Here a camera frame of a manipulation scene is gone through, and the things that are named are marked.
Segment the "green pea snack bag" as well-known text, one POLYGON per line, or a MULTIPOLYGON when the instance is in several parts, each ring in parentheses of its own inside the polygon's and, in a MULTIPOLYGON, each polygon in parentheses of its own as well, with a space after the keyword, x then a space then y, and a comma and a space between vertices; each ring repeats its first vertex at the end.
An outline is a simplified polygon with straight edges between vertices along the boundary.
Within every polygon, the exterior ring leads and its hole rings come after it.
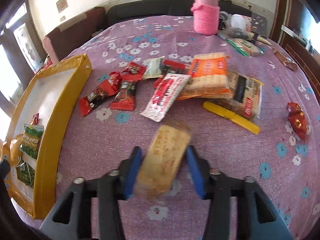
POLYGON ((44 126, 42 125, 24 124, 24 133, 20 150, 30 157, 37 159, 43 133, 44 126))

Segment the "yellow cheese biscuit bag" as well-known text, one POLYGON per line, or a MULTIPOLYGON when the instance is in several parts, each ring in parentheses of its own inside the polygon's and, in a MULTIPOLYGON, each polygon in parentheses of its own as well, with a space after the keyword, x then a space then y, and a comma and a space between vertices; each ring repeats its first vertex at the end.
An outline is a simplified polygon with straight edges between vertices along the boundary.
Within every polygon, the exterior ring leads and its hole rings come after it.
POLYGON ((152 200, 170 190, 192 134, 191 126, 175 119, 161 124, 138 171, 136 196, 152 200))

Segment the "dark red rose snack bag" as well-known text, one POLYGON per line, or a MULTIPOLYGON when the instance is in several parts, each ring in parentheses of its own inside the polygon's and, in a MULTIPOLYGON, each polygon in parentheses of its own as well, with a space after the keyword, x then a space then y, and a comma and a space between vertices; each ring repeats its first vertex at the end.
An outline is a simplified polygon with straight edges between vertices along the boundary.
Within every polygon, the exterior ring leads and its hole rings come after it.
POLYGON ((289 115, 288 115, 288 121, 291 124, 294 132, 296 133, 296 135, 298 135, 298 137, 302 140, 305 141, 306 140, 306 126, 307 126, 307 120, 305 117, 305 114, 302 110, 302 108, 300 107, 300 105, 298 103, 295 102, 289 102, 287 104, 287 108, 289 111, 289 115))

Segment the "clear soda cracker pack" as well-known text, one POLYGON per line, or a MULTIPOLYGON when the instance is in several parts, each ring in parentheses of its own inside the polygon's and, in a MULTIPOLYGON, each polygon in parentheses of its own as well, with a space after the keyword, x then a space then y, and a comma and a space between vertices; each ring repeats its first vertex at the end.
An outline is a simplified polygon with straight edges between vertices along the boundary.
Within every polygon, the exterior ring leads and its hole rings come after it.
POLYGON ((260 115, 264 84, 232 70, 228 71, 228 84, 231 91, 230 98, 214 98, 205 101, 202 107, 255 135, 259 134, 260 128, 254 120, 260 115))

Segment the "red black candy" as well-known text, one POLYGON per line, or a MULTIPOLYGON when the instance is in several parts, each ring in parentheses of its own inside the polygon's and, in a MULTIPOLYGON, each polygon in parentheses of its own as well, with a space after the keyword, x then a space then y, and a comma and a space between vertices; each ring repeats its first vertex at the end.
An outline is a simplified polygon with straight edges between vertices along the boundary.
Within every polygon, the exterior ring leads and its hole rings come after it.
POLYGON ((118 93, 111 101, 109 108, 122 111, 135 109, 136 85, 139 80, 134 77, 125 77, 119 87, 118 93))
POLYGON ((118 91, 119 80, 104 80, 88 96, 79 100, 80 114, 87 116, 118 91))

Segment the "orange cracker pack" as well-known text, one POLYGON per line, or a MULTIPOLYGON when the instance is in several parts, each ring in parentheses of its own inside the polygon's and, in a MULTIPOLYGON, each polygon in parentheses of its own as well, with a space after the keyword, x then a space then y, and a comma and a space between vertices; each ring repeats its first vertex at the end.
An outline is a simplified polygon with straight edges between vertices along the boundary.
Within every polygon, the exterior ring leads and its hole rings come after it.
POLYGON ((230 99, 227 60, 223 53, 195 55, 189 68, 190 79, 177 100, 191 98, 230 99))

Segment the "white red snack pack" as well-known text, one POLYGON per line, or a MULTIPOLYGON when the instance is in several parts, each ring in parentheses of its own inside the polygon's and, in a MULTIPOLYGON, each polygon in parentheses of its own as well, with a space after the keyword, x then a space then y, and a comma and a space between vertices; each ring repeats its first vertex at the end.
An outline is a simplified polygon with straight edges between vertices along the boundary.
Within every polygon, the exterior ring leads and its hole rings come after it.
POLYGON ((140 115, 155 122, 162 121, 190 78, 190 75, 168 73, 140 115))

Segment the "white candy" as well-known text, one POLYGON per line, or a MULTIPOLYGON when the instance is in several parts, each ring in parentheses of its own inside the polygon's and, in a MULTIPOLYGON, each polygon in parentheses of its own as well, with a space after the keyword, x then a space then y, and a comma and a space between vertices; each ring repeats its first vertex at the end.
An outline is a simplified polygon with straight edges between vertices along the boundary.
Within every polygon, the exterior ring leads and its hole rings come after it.
POLYGON ((165 59, 164 56, 153 58, 153 59, 147 59, 143 62, 143 66, 146 68, 145 72, 143 74, 142 79, 153 79, 161 77, 162 75, 162 69, 161 65, 163 60, 165 59))

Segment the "red black candy bar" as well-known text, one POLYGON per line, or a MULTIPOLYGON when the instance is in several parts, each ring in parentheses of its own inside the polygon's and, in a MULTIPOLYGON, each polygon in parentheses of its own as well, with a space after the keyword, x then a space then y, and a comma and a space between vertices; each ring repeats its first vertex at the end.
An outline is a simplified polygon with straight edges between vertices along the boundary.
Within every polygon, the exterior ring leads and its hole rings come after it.
POLYGON ((171 61, 168 59, 164 59, 160 64, 160 70, 163 75, 166 75, 168 73, 184 74, 185 68, 186 68, 185 64, 171 61))

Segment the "red candy wrapper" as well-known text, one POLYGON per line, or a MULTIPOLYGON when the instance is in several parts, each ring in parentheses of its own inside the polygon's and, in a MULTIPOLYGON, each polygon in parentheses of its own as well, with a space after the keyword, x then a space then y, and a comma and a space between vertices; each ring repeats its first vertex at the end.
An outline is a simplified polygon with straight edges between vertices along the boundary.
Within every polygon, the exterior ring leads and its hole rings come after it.
POLYGON ((130 62, 125 69, 120 72, 121 78, 125 81, 140 81, 143 78, 146 67, 130 62))

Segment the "yellow cardboard tray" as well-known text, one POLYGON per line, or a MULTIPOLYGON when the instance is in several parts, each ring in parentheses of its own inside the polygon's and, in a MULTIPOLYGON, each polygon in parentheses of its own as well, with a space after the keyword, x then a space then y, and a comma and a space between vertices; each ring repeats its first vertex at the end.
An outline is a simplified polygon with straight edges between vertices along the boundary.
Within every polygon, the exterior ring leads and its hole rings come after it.
POLYGON ((11 170, 4 182, 9 196, 33 219, 45 219, 55 203, 56 174, 66 128, 80 93, 92 72, 86 54, 76 55, 38 72, 25 89, 12 115, 2 147, 2 159, 11 170), (18 149, 24 124, 39 113, 44 126, 37 159, 22 153, 21 159, 35 170, 34 188, 18 180, 18 149))

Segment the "purple floral tablecloth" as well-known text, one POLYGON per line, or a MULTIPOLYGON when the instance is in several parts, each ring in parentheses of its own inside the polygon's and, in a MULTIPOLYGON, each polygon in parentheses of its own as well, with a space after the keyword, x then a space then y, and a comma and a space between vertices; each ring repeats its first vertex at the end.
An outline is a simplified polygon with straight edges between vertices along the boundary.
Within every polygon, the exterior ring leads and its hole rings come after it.
MULTIPOLYGON (((248 130, 203 109, 202 99, 176 101, 167 118, 193 129, 191 143, 212 167, 233 178, 254 177, 272 200, 294 239, 303 239, 319 219, 319 104, 302 70, 291 71, 262 46, 263 55, 244 57, 218 36, 194 32, 191 17, 156 16, 115 24, 68 56, 86 54, 92 73, 81 95, 87 96, 111 72, 130 62, 164 56, 190 64, 197 54, 224 52, 227 66, 261 81, 262 104, 255 123, 260 133, 248 130), (306 140, 288 121, 289 102, 302 108, 306 140)), ((143 152, 159 124, 143 117, 154 93, 153 80, 137 86, 134 111, 109 109, 105 102, 88 116, 75 107, 61 147, 56 195, 75 177, 94 179, 116 168, 132 148, 143 152)))

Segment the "brown snack bag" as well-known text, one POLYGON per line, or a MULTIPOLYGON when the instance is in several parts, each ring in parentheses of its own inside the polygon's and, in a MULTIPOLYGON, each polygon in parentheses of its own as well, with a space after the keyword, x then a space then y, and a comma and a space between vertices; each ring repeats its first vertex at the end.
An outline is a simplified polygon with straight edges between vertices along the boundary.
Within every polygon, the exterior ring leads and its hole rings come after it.
POLYGON ((298 64, 291 59, 291 57, 287 56, 284 52, 277 50, 276 48, 273 48, 273 53, 276 56, 276 58, 287 68, 289 68, 292 71, 297 70, 298 64))

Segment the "round crackers clear pack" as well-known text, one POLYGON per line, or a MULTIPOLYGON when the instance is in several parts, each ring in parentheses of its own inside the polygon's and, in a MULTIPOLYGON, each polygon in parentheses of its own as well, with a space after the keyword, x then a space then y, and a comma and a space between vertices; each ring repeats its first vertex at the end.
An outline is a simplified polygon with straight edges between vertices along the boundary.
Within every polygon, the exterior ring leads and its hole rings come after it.
POLYGON ((259 47, 241 38, 227 38, 226 42, 246 57, 264 54, 259 47))

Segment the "beige horn-shaped object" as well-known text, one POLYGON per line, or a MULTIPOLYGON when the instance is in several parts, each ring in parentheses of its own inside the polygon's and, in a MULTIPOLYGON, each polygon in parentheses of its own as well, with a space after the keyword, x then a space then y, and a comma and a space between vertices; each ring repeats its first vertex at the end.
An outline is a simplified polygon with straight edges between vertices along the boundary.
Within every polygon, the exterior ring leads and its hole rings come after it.
POLYGON ((259 41, 259 42, 262 42, 268 46, 272 46, 272 44, 265 38, 263 38, 260 34, 258 33, 252 33, 252 32, 249 32, 248 33, 248 36, 249 36, 249 40, 250 41, 259 41))

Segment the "wooden cabinet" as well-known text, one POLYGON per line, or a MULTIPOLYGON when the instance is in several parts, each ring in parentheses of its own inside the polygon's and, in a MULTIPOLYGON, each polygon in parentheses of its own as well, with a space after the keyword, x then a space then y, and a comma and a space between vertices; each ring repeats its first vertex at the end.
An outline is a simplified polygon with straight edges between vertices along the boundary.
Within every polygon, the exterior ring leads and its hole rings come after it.
POLYGON ((269 38, 277 42, 305 73, 311 87, 319 90, 319 49, 312 27, 317 23, 302 0, 276 0, 269 38))

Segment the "clear plastic bag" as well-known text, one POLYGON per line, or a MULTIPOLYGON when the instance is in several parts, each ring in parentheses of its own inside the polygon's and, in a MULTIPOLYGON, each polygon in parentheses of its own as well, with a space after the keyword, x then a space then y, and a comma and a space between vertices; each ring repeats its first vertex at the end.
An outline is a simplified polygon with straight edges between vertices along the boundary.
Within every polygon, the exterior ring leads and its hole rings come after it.
POLYGON ((232 14, 225 11, 221 11, 219 14, 219 25, 217 34, 222 38, 242 38, 244 40, 249 40, 248 33, 251 31, 251 17, 243 16, 246 20, 246 30, 241 30, 239 28, 232 28, 230 25, 230 19, 232 14))

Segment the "white container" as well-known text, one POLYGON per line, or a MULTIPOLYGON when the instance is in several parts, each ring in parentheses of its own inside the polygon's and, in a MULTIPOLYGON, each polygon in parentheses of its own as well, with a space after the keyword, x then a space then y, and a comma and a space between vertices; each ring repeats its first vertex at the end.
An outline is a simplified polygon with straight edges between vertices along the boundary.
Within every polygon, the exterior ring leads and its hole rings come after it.
POLYGON ((241 30, 246 30, 246 20, 242 15, 234 14, 231 16, 230 25, 232 28, 239 28, 241 30))

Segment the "pink thermos knitted sleeve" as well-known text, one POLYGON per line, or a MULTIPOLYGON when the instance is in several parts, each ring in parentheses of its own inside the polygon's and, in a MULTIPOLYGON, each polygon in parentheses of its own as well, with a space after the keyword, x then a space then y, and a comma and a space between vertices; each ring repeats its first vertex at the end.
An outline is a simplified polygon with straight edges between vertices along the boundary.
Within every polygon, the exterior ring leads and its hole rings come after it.
POLYGON ((219 0, 194 0, 191 7, 194 30, 202 35, 215 35, 219 26, 219 0))

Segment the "black sofa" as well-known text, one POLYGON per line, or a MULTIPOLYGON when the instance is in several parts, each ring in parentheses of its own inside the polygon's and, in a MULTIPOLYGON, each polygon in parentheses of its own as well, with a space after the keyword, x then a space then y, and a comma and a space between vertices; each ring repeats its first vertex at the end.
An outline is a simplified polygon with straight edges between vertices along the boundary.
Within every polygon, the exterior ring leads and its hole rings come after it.
POLYGON ((143 0, 111 7, 104 17, 103 27, 150 16, 192 16, 194 0, 143 0))

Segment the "small wall plaque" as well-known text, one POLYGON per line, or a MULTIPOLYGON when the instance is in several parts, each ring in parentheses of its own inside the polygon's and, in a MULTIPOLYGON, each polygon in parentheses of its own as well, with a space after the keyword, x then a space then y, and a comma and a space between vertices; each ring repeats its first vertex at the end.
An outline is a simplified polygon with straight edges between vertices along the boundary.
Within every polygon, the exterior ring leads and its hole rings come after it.
POLYGON ((63 12, 66 8, 68 8, 67 0, 58 0, 56 7, 59 13, 63 12))

